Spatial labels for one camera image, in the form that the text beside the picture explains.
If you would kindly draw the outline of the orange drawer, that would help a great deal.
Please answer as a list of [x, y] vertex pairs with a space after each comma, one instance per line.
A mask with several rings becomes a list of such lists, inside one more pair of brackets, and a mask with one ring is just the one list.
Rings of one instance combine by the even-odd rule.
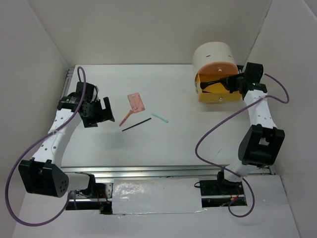
[[225, 62], [225, 61], [208, 63], [202, 66], [197, 72], [197, 74], [208, 74], [208, 75], [212, 75], [212, 74], [233, 75], [237, 73], [238, 73], [237, 66], [234, 63]]

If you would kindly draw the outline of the cream round drawer organizer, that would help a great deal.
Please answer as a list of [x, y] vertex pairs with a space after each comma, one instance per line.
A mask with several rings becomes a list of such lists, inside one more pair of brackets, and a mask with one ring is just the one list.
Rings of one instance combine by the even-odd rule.
[[202, 66], [208, 63], [221, 62], [221, 61], [234, 63], [236, 65], [231, 49], [226, 43], [209, 42], [199, 46], [195, 50], [193, 54], [193, 58], [192, 58], [194, 76], [196, 77], [198, 70]]

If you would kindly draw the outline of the pink makeup palette card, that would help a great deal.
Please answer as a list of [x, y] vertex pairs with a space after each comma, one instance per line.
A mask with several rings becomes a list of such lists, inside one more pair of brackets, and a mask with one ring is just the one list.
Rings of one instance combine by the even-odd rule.
[[133, 113], [138, 113], [145, 110], [145, 106], [139, 93], [130, 94], [127, 97]]

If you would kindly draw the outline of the black fan makeup brush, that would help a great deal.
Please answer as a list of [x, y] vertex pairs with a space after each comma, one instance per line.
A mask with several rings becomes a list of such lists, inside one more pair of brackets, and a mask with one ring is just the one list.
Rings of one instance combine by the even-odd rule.
[[210, 82], [201, 82], [200, 83], [200, 88], [202, 90], [206, 89], [207, 87], [211, 86], [211, 85], [214, 85], [214, 84], [217, 84], [217, 83], [221, 83], [222, 80], [219, 79], [219, 80], [216, 80], [216, 81], [210, 81]]

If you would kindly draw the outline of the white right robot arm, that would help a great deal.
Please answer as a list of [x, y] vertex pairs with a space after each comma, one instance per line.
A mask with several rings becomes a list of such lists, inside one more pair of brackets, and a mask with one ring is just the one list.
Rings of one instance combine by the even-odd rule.
[[248, 174], [274, 164], [285, 138], [274, 123], [267, 88], [261, 83], [264, 68], [247, 63], [242, 73], [220, 79], [229, 92], [239, 92], [247, 107], [250, 128], [238, 148], [238, 159], [217, 174], [216, 190], [221, 194], [237, 190]]

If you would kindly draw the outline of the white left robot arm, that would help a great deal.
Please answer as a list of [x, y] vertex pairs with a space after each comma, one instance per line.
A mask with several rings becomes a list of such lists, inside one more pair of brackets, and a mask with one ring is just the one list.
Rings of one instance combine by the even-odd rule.
[[87, 198], [93, 197], [98, 188], [94, 175], [67, 175], [61, 170], [62, 158], [79, 124], [91, 128], [107, 120], [114, 121], [109, 98], [100, 100], [95, 85], [78, 82], [75, 92], [60, 99], [49, 130], [51, 136], [30, 160], [22, 160], [18, 166], [26, 191], [58, 198], [68, 191], [78, 191]]

